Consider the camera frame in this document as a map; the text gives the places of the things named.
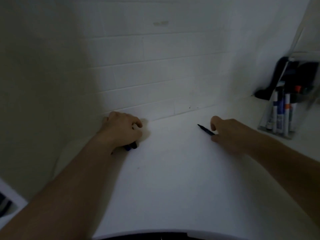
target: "marker with orange band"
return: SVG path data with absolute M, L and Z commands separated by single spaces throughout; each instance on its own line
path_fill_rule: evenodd
M 285 104 L 284 104 L 284 126 L 283 134 L 288 136 L 289 133 L 289 116 L 290 116 L 290 93 L 285 94 Z

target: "white table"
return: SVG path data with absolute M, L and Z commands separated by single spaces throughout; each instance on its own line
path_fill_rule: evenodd
M 144 121 L 139 147 L 114 153 L 118 160 L 109 172 L 93 238 L 182 231 L 207 239 L 320 239 L 311 219 L 258 163 L 228 155 L 197 126 L 209 128 L 210 118 L 218 115 L 257 128 L 266 104 L 249 97 Z M 281 139 L 317 160 L 320 131 L 311 125 L 319 110 L 294 140 Z M 65 147 L 56 174 L 87 140 Z

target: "transparent pen holder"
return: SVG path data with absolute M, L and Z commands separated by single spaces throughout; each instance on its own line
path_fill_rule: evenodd
M 308 95 L 289 93 L 290 97 L 296 97 L 296 103 L 290 103 L 290 105 L 287 106 L 285 106 L 285 96 L 283 96 L 283 114 L 278 112 L 278 108 L 277 113 L 274 113 L 274 93 L 275 91 L 273 91 L 271 99 L 266 106 L 266 110 L 260 120 L 258 130 L 291 140 L 298 132 L 304 119 L 308 115 L 308 111 L 315 103 L 317 93 L 313 92 Z

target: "black marker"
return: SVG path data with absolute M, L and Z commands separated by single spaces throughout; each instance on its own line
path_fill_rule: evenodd
M 213 136 L 213 135 L 214 135 L 214 133 L 211 132 L 210 130 L 208 130 L 206 127 L 204 127 L 204 126 L 202 126 L 202 125 L 199 125 L 199 127 L 200 127 L 205 133 L 209 134 L 210 136 Z

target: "wall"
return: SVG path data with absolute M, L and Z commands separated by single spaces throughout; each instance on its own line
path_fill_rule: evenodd
M 0 2 L 0 177 L 26 200 L 48 182 L 61 151 L 62 137 L 57 133 L 50 112 L 37 96 L 27 78 L 25 67 L 39 73 L 26 49 L 28 34 L 11 4 Z M 0 191 L 8 197 L 1 180 Z M 11 198 L 22 206 L 22 199 Z
M 270 80 L 309 0 L 16 0 L 65 141 L 112 110 L 156 120 L 250 96 Z
M 294 40 L 294 52 L 320 52 L 320 0 L 311 0 Z

